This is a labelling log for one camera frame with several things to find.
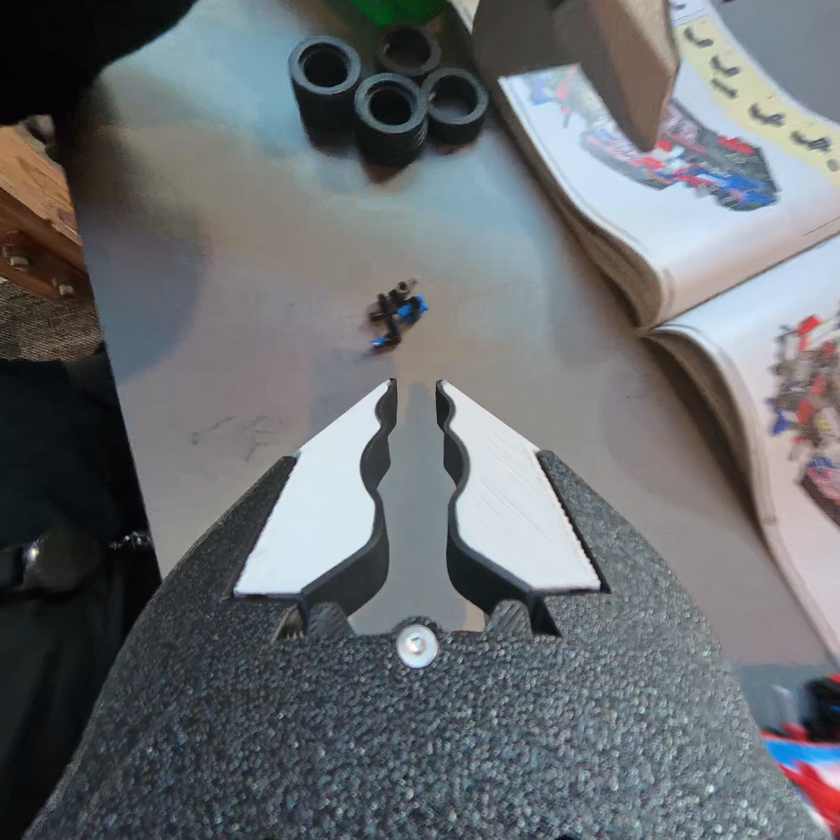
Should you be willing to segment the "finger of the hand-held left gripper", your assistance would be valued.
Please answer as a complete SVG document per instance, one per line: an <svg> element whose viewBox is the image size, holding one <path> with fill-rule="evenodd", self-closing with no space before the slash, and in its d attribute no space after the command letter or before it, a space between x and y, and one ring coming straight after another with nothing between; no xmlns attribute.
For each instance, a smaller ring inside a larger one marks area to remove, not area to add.
<svg viewBox="0 0 840 840"><path fill-rule="evenodd" d="M472 51L482 79L516 77L578 64L575 1L479 1Z"/></svg>
<svg viewBox="0 0 840 840"><path fill-rule="evenodd" d="M556 7L563 58L578 64L618 128L651 151L679 72L667 1L563 1Z"/></svg>

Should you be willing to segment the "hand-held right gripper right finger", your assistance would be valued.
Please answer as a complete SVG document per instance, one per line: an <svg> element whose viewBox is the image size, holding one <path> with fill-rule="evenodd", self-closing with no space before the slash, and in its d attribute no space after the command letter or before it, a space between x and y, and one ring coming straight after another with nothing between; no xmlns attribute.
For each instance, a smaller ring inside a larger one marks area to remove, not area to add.
<svg viewBox="0 0 840 840"><path fill-rule="evenodd" d="M602 591L602 576L539 459L536 444L447 380L435 386L450 583L488 618L522 609L528 630L558 636L547 599Z"/></svg>

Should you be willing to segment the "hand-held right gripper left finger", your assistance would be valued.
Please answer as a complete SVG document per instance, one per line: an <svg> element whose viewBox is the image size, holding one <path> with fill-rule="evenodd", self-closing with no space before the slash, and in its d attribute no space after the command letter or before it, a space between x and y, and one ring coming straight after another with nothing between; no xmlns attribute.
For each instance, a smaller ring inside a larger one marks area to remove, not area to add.
<svg viewBox="0 0 840 840"><path fill-rule="evenodd" d="M351 616L373 600L389 573L380 484L392 465L397 404L391 378L297 451L234 597L291 602L305 620L323 603Z"/></svg>

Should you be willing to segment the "black connector with blue pin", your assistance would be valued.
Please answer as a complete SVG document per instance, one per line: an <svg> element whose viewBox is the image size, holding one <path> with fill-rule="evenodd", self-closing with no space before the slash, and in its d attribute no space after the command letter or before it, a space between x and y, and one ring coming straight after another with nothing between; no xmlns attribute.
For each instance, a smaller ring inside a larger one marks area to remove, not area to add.
<svg viewBox="0 0 840 840"><path fill-rule="evenodd" d="M377 296L373 309L369 312L369 320L382 328L382 334L371 342L371 349L374 352L389 350L398 346L403 336L397 324L395 311L389 296L380 293Z"/></svg>

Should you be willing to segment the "toy brick race car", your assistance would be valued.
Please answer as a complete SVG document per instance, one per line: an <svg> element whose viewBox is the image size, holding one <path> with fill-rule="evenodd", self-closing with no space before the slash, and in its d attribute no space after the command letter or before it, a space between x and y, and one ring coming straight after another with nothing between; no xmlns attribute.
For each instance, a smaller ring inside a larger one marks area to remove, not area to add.
<svg viewBox="0 0 840 840"><path fill-rule="evenodd" d="M839 674L773 688L764 743L816 824L839 838Z"/></svg>

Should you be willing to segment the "grey desk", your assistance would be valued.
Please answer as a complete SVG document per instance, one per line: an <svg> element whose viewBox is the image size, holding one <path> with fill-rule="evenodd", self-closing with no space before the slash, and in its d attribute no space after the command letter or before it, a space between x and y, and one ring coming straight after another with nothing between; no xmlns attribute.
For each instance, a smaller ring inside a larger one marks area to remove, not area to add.
<svg viewBox="0 0 840 840"><path fill-rule="evenodd" d="M556 453L668 562L737 669L764 689L834 670L763 545L679 371L637 336L495 117L476 144L393 176L314 146L287 59L310 34L369 60L336 2L201 2L104 72L66 153L157 558L168 574L284 455L394 377L381 483L389 577L352 617L478 629L450 586L446 379ZM378 294L428 311L374 352Z"/></svg>

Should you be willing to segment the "green plastic bin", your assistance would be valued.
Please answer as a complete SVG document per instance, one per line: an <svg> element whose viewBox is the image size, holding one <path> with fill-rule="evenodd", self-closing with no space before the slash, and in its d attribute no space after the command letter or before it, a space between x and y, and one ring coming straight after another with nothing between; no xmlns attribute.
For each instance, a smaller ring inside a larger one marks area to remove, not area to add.
<svg viewBox="0 0 840 840"><path fill-rule="evenodd" d="M449 6L448 1L349 1L378 28L397 24L427 25Z"/></svg>

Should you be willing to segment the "ribbed black rubber tyre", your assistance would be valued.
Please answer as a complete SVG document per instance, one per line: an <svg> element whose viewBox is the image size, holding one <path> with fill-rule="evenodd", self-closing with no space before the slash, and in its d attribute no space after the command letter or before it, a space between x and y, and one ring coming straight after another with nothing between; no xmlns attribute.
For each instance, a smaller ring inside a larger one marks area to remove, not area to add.
<svg viewBox="0 0 840 840"><path fill-rule="evenodd" d="M422 152L428 134L427 99L410 78L380 72L364 79L353 97L353 131L373 165L402 169Z"/></svg>

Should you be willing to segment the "open building instruction book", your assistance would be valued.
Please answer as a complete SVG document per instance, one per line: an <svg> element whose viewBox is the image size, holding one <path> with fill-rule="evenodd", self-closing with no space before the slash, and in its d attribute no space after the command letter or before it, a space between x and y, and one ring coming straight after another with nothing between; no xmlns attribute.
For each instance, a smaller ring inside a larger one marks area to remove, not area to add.
<svg viewBox="0 0 840 840"><path fill-rule="evenodd" d="M681 66L656 144L578 59L496 72L497 108L640 331L729 441L775 562L839 647L838 123L777 86L714 2L670 2Z"/></svg>

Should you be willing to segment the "person's black clothing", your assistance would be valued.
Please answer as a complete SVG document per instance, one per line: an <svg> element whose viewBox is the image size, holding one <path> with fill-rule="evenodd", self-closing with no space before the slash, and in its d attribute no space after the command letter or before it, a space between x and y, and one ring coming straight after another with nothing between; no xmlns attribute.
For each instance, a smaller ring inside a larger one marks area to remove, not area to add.
<svg viewBox="0 0 840 840"><path fill-rule="evenodd" d="M161 584L109 356L1 364L1 836L20 838Z"/></svg>

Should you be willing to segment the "wooden furniture piece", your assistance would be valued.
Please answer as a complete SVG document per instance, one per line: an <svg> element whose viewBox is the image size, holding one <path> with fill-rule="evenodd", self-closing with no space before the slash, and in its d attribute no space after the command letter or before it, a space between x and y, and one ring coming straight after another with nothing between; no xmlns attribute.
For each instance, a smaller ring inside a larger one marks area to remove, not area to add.
<svg viewBox="0 0 840 840"><path fill-rule="evenodd" d="M50 301L92 298L63 168L29 126L1 129L1 278Z"/></svg>

